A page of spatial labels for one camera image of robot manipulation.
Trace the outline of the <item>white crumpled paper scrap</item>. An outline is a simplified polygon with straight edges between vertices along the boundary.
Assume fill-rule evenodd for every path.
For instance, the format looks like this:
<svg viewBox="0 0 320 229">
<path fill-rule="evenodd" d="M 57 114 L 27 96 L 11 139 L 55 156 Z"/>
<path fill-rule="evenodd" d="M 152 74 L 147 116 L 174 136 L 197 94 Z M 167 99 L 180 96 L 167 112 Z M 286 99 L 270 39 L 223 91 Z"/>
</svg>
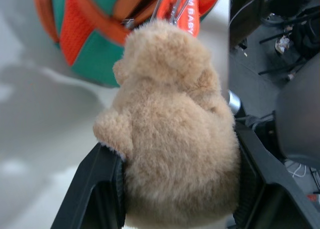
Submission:
<svg viewBox="0 0 320 229">
<path fill-rule="evenodd" d="M 278 53 L 283 54 L 290 48 L 290 39 L 287 36 L 282 36 L 276 40 L 274 48 Z"/>
</svg>

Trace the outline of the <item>orange and teal backpack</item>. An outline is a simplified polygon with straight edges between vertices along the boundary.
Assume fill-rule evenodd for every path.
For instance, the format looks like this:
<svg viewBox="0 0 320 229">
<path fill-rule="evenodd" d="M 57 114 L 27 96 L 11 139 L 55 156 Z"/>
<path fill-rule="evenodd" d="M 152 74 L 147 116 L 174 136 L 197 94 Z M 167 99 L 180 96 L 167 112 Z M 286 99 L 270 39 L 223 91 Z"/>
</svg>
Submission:
<svg viewBox="0 0 320 229">
<path fill-rule="evenodd" d="M 193 36 L 218 0 L 190 0 L 177 26 Z M 78 75 L 117 87 L 113 65 L 127 35 L 158 18 L 162 0 L 34 0 L 41 24 Z"/>
</svg>

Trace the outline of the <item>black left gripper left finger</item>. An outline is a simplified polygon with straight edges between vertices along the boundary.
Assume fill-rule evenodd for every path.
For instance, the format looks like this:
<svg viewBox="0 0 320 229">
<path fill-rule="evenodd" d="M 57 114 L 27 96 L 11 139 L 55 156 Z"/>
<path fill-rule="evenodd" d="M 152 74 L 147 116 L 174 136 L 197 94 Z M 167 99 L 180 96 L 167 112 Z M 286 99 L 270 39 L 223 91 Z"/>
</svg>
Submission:
<svg viewBox="0 0 320 229">
<path fill-rule="evenodd" d="M 122 229 L 123 161 L 97 143 L 82 160 L 50 229 Z"/>
</svg>

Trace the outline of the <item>beige plush toy keychain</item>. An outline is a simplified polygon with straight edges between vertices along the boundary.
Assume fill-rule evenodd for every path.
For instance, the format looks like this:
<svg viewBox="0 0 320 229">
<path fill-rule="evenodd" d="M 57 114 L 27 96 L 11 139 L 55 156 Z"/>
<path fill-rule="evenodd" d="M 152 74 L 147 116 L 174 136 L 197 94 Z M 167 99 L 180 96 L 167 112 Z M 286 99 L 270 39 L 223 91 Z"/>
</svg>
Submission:
<svg viewBox="0 0 320 229">
<path fill-rule="evenodd" d="M 155 20 L 129 34 L 113 72 L 119 90 L 93 134 L 124 162 L 126 225 L 191 229 L 232 214 L 241 155 L 208 49 Z"/>
</svg>

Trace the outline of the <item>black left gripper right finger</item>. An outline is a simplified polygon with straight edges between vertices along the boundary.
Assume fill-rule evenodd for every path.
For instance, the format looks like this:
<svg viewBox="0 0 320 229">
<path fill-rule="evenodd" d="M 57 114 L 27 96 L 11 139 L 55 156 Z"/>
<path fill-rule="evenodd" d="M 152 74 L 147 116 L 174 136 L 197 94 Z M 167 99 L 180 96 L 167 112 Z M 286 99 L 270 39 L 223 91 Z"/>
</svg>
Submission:
<svg viewBox="0 0 320 229">
<path fill-rule="evenodd" d="M 320 229 L 320 213 L 256 133 L 238 122 L 239 203 L 228 229 Z"/>
</svg>

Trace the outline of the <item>silver metal keychain clasp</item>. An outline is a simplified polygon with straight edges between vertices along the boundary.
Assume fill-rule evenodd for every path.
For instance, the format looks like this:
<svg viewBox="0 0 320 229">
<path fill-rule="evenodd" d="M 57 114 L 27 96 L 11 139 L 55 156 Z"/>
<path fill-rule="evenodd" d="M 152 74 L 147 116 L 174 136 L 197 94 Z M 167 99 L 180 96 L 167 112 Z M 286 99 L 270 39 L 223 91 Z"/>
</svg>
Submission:
<svg viewBox="0 0 320 229">
<path fill-rule="evenodd" d="M 162 0 L 157 17 L 177 25 L 190 0 Z"/>
</svg>

